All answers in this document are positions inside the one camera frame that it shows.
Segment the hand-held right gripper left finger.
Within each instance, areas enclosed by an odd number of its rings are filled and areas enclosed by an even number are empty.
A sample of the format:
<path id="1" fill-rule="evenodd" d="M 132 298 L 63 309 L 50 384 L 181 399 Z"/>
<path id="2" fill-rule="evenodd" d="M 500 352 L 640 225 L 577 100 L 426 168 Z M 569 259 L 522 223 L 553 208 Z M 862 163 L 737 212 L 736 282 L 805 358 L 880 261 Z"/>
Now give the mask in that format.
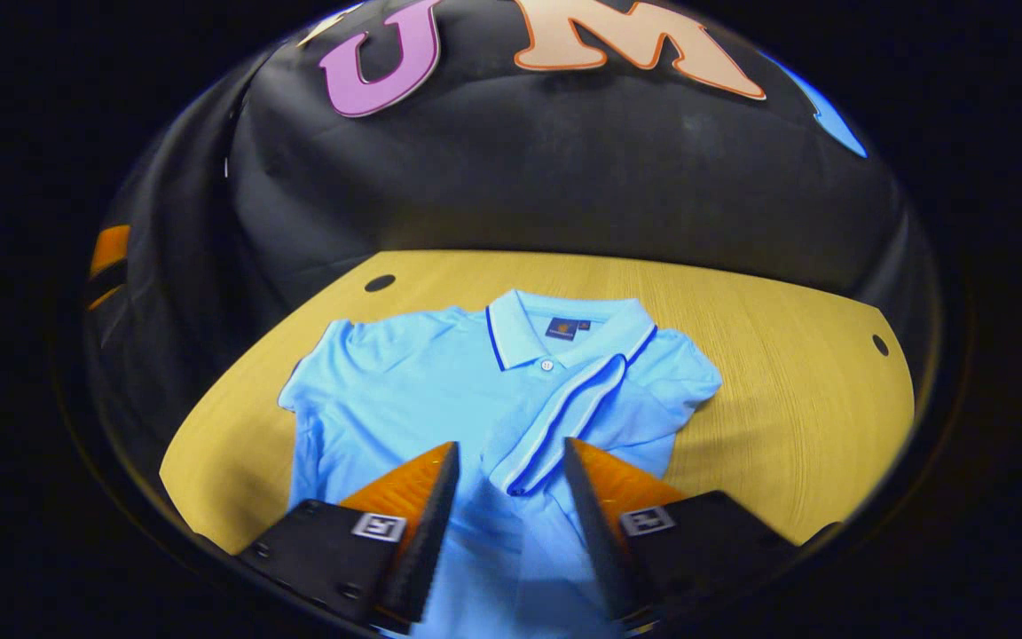
<path id="1" fill-rule="evenodd" d="M 236 558 L 318 610 L 408 635 L 426 608 L 459 477 L 458 442 L 444 442 L 337 504 L 304 499 Z"/>

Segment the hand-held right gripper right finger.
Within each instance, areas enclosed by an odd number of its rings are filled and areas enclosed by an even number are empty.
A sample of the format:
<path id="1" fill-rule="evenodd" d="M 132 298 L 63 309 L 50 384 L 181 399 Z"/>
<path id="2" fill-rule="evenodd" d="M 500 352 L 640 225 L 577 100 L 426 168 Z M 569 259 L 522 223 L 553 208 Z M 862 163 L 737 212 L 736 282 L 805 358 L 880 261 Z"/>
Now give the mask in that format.
<path id="1" fill-rule="evenodd" d="M 697 496 L 580 439 L 563 470 L 607 615 L 626 635 L 666 635 L 790 564 L 799 545 L 715 490 Z"/>

